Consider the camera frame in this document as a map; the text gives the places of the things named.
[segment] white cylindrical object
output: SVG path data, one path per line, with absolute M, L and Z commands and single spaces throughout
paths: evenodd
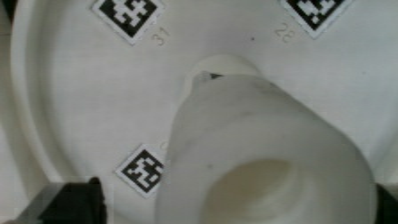
M 373 224 L 359 150 L 280 89 L 225 76 L 193 89 L 174 120 L 158 224 Z

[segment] hole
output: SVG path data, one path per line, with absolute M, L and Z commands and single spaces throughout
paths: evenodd
M 241 165 L 209 189 L 201 223 L 273 223 L 286 219 L 288 213 L 302 213 L 298 204 L 314 193 L 309 189 L 305 194 L 309 182 L 309 173 L 284 161 L 263 160 Z

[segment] white surface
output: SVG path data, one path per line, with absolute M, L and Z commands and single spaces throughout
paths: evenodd
M 142 143 L 169 139 L 185 76 L 209 55 L 247 58 L 348 135 L 373 167 L 398 126 L 396 0 L 355 1 L 316 41 L 279 1 L 163 3 L 133 47 L 90 12 L 92 0 L 21 0 L 14 22 L 14 88 L 46 176 L 99 176 L 112 206 L 137 223 L 153 223 L 154 200 L 142 200 L 113 169 Z M 275 35 L 282 24 L 289 43 Z
M 176 115 L 156 224 L 373 224 L 375 213 L 346 137 L 263 78 L 208 82 Z
M 14 219 L 46 183 L 28 152 L 10 94 L 10 30 L 0 3 L 0 223 Z

